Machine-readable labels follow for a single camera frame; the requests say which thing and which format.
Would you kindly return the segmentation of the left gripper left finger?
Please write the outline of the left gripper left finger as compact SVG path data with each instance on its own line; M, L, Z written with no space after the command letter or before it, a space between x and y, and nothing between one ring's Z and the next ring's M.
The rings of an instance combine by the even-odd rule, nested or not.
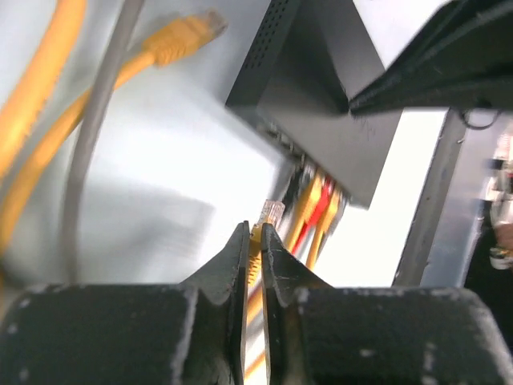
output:
M249 226L178 284L43 285L1 325L4 384L241 384Z

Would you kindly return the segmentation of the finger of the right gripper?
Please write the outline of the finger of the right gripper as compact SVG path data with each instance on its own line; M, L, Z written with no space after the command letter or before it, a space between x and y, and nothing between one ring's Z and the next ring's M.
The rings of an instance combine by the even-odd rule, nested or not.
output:
M349 102L354 116L406 107L512 109L512 3L449 1Z

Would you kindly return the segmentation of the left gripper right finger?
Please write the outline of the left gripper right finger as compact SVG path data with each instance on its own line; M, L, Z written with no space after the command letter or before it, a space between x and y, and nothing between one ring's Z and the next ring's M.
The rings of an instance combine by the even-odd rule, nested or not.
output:
M459 288L334 288L262 229L271 384L509 384L492 313Z

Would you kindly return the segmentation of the black network switch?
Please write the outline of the black network switch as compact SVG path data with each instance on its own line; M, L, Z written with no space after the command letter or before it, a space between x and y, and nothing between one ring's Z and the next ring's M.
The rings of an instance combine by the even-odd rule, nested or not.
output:
M349 99L384 70L351 1L269 4L227 105L289 158L373 200L399 112L357 119Z

